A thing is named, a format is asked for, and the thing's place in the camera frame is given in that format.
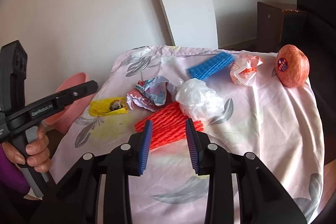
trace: screw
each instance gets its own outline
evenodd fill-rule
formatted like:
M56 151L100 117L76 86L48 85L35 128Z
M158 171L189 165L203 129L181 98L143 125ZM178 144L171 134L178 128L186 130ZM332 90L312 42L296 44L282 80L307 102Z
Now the screw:
M255 159L255 154L252 152L247 152L245 154L246 158L248 158L249 160L254 160Z
M210 143L208 144L208 149L209 150L216 150L218 148L217 144Z
M84 160L90 160L92 159L93 155L91 153L86 153L83 155L83 159Z
M128 143L124 143L120 146L121 150L127 151L131 149L131 146Z

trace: apple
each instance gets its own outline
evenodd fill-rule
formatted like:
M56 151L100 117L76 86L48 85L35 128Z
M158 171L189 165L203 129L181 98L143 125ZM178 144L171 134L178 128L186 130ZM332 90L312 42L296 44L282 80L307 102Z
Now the apple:
M286 87L301 86L309 75L308 58L294 45L285 45L278 52L275 72Z

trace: yellow wrapper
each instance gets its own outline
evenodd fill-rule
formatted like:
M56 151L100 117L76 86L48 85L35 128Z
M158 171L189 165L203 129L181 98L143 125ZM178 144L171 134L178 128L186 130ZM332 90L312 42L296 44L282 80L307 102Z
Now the yellow wrapper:
M94 117L127 113L126 98L113 97L90 103L89 114Z

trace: human hand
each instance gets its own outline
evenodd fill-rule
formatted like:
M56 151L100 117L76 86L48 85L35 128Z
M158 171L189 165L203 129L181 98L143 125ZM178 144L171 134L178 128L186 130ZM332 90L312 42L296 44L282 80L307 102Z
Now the human hand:
M26 146L26 152L31 155L27 163L33 166L36 172L47 172L51 167L50 151L48 149L49 139L46 136L45 128L40 123L37 129L37 139ZM4 142L2 148L7 158L14 164L25 164L23 155L9 142Z

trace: crumpled paper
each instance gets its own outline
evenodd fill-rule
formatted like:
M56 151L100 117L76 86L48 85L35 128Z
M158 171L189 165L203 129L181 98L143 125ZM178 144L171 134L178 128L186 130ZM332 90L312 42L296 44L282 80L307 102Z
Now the crumpled paper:
M233 83L244 86L252 86L257 74L256 67L264 63L257 55L249 55L242 52L238 59L234 60L230 70L230 77Z
M137 105L155 112L165 105L167 92L170 93L171 99L174 101L177 87L167 78L159 75L146 81L139 81L135 89L127 93L127 104L130 109L134 109Z
M92 101L88 112L93 117L125 114L127 113L126 98L113 97Z

